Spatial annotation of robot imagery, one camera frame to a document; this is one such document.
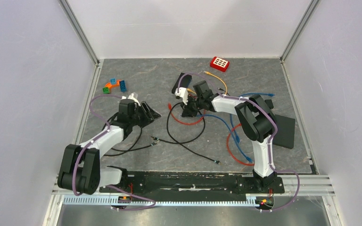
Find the black cable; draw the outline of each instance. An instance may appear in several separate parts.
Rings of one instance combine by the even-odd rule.
[[[114,115],[112,115],[112,116],[107,120],[107,122],[109,122],[109,124],[111,124],[112,121],[117,117],[117,114],[118,114],[118,112],[116,112]],[[102,130],[104,130],[105,127],[106,127],[106,123],[103,124]]]
[[[168,140],[163,140],[163,139],[159,139],[157,137],[151,137],[153,138],[154,140],[159,140],[159,141],[162,141],[162,142],[165,142],[165,143],[168,143],[168,144],[173,144],[173,145],[179,145],[179,144],[187,144],[187,143],[190,143],[190,142],[193,142],[195,141],[196,139],[198,139],[202,134],[203,132],[205,131],[205,128],[206,128],[206,121],[205,121],[205,118],[203,118],[203,128],[202,128],[202,131],[200,131],[200,133],[193,139],[189,140],[189,141],[184,141],[184,142],[172,142],[172,141],[168,141]]]
[[[176,144],[181,145],[183,148],[187,149],[187,150],[190,151],[191,153],[193,153],[193,154],[195,154],[195,155],[197,155],[197,156],[200,156],[200,157],[202,157],[202,158],[208,159],[208,160],[210,160],[210,161],[213,161],[213,162],[216,163],[216,164],[220,164],[220,161],[211,159],[211,158],[206,157],[206,156],[204,156],[204,155],[202,155],[202,154],[198,154],[198,153],[192,151],[191,149],[187,148],[185,145],[183,145],[182,143],[180,143],[179,141],[177,141],[173,136],[171,136],[170,131],[169,131],[168,122],[169,122],[169,119],[170,119],[171,112],[172,112],[173,109],[174,109],[177,105],[179,105],[179,104],[181,104],[181,102],[176,103],[176,104],[170,109],[170,112],[169,112],[169,114],[168,114],[168,116],[167,116],[167,122],[166,122],[167,134],[170,136],[171,139],[173,139],[173,141],[176,142]]]
[[[137,150],[141,150],[141,149],[144,149],[144,148],[147,148],[147,147],[151,147],[153,146],[152,144],[151,145],[147,145],[145,147],[139,147],[139,148],[135,148],[135,149],[132,149],[136,144],[137,142],[140,140],[142,136],[142,128],[141,128],[141,131],[140,131],[140,134],[138,136],[138,138],[135,140],[134,144],[132,144],[132,146],[130,148],[128,148],[127,150],[119,150],[119,149],[115,149],[115,148],[111,148],[112,150],[115,150],[115,151],[118,151],[118,152],[123,152],[123,153],[119,153],[119,154],[105,154],[103,156],[119,156],[119,155],[122,155],[122,154],[125,154],[127,152],[132,152],[132,151],[137,151]]]

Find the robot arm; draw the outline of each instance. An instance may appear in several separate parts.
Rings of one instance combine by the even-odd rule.
[[[261,187],[267,187],[271,184],[277,175],[270,167],[271,162],[271,166],[273,169],[275,168],[272,159],[269,161],[268,156],[270,152],[272,157],[272,141],[270,145],[267,142],[274,132],[268,119],[247,101],[223,98],[214,94],[206,81],[198,82],[193,87],[197,98],[185,95],[184,89],[186,90],[186,88],[180,88],[175,92],[176,97],[183,101],[181,104],[183,108],[182,117],[194,117],[197,115],[197,111],[201,109],[237,115],[245,135],[253,144],[255,155],[253,175],[258,179]],[[264,100],[260,95],[253,95],[249,97],[249,100],[258,104],[276,122],[271,111],[273,108],[271,100]]]
[[[78,192],[93,194],[98,187],[105,185],[117,185],[121,178],[125,177],[125,169],[106,167],[100,169],[100,159],[114,145],[125,140],[132,132],[134,126],[141,128],[151,124],[161,115],[150,108],[146,102],[136,99],[135,94],[128,98],[123,97],[119,104],[119,112],[116,118],[103,131],[90,140],[79,145],[68,145],[63,154],[62,164],[58,176],[58,186],[64,189],[72,189],[72,179],[76,159],[81,150],[92,143],[84,152],[81,162],[77,167],[75,187]]]

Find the white wall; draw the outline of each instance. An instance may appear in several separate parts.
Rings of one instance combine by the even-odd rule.
[[[37,226],[93,64],[56,0],[0,0],[0,225]]]
[[[362,225],[362,1],[321,1],[286,66],[317,165]]]
[[[310,0],[68,0],[99,58],[279,57]]]

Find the gray marbled surface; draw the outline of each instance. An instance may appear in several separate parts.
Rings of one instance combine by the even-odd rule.
[[[209,71],[221,77],[228,86],[230,95],[237,96],[247,92],[274,93],[273,112],[287,117],[295,118],[295,112],[289,96],[287,84],[278,59],[228,59],[230,66],[226,73],[222,73],[209,66],[210,59],[187,58],[187,59],[105,59],[99,77],[95,95],[102,94],[102,88],[111,78],[125,80],[127,86],[126,95],[136,92],[139,101],[146,101],[150,107],[158,111],[162,117],[143,129],[142,137],[135,147],[145,146],[152,143],[150,136],[171,140],[166,132],[166,117],[168,115],[167,104],[178,103],[179,100],[170,93],[181,72],[200,73]],[[217,87],[223,84],[217,79],[207,76]],[[197,76],[192,77],[192,85],[200,81]],[[119,88],[112,90],[113,94],[124,95]],[[119,99],[104,97],[97,99],[94,110],[104,118],[109,118],[118,110]],[[230,116],[225,113],[212,113],[222,117],[227,123]],[[174,115],[180,117],[181,108],[174,110]],[[196,119],[182,118],[185,122],[193,122]],[[92,116],[88,117],[83,141],[96,135],[102,128],[103,122]],[[195,137],[202,129],[202,124],[185,126],[175,122],[169,123],[170,132],[179,141],[186,141]],[[135,141],[140,129],[134,127],[134,131],[122,143],[115,147],[127,149]],[[243,134],[241,128],[237,129],[241,138],[241,148],[253,158],[252,144]],[[243,166],[235,162],[227,152],[226,137],[228,130],[218,119],[207,117],[206,130],[196,141],[187,146],[197,153],[206,155],[212,159],[220,160],[222,165],[217,165],[209,160],[198,157],[180,145],[166,144],[159,142],[157,145],[121,155],[119,157],[103,157],[102,165],[115,165],[128,170],[166,170],[166,171],[213,171],[213,172],[251,172],[253,167]],[[234,155],[243,161],[243,156],[230,139],[230,148]],[[307,159],[307,152],[303,138],[296,123],[295,147],[286,149],[274,146],[274,162],[277,169],[294,169],[299,173],[310,173],[310,165]]]

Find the green toy piece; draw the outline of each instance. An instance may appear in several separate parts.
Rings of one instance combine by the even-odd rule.
[[[104,87],[102,90],[104,94],[110,94],[109,87]]]

